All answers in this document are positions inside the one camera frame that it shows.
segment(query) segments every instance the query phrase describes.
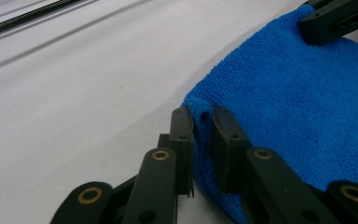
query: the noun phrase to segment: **towel fold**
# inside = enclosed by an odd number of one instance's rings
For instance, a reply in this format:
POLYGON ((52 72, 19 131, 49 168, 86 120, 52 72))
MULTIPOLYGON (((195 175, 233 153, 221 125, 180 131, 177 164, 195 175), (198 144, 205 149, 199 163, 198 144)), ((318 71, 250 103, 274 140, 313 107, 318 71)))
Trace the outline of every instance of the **towel fold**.
POLYGON ((312 11, 305 5, 270 22, 184 100, 196 126, 196 181, 237 223, 246 223, 239 197, 214 183, 213 105, 231 110, 254 146, 277 151, 304 182, 322 190, 334 180, 358 183, 358 44, 305 44, 296 23, 312 11))

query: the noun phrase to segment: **white table surface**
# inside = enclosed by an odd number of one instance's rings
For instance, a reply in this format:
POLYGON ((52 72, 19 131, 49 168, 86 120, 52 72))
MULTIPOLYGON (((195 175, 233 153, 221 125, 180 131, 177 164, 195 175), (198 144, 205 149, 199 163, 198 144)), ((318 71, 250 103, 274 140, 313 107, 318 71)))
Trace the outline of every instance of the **white table surface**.
MULTIPOLYGON (((0 0, 0 21, 54 1, 0 0)), ((117 186, 209 70, 295 0, 89 0, 0 35, 0 224, 117 186)), ((350 35, 358 40, 358 31, 350 35)), ((196 189, 178 223, 231 223, 196 189)))

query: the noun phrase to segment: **blue towel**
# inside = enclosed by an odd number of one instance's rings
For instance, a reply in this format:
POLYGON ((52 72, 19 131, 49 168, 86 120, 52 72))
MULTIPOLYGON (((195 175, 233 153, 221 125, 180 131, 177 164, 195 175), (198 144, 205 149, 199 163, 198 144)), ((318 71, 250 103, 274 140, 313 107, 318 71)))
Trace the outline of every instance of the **blue towel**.
POLYGON ((277 151, 304 182, 322 190, 334 180, 358 183, 358 44, 305 44, 296 23, 312 11, 305 5, 270 22, 184 100, 196 126, 196 181, 236 223, 246 223, 239 197, 214 182, 213 105, 231 110, 254 146, 277 151))

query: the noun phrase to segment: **blue microfiber cloth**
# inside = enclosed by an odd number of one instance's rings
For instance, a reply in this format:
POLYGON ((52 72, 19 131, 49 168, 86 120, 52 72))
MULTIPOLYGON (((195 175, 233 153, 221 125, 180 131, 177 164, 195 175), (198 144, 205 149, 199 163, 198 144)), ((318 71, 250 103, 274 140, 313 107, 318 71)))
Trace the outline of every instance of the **blue microfiber cloth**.
POLYGON ((358 44, 305 44, 296 23, 311 12, 305 5, 270 22, 185 98, 196 127, 196 181, 237 223, 246 223, 239 197, 214 182, 213 105, 231 110, 254 146, 277 151, 304 182, 322 190, 334 180, 358 183, 358 44))

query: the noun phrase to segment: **metal rod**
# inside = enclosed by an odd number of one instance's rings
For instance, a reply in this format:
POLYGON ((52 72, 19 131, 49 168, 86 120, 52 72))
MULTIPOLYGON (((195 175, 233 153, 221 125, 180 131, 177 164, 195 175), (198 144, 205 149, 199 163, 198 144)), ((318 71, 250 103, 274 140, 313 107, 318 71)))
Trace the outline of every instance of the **metal rod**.
POLYGON ((29 21, 38 20, 44 16, 47 16, 50 13, 63 9, 65 7, 69 7, 72 4, 85 1, 85 0, 61 0, 52 4, 49 4, 44 7, 37 8, 30 12, 24 13, 15 18, 9 19, 7 21, 0 22, 0 34, 6 32, 10 29, 21 26, 29 21))

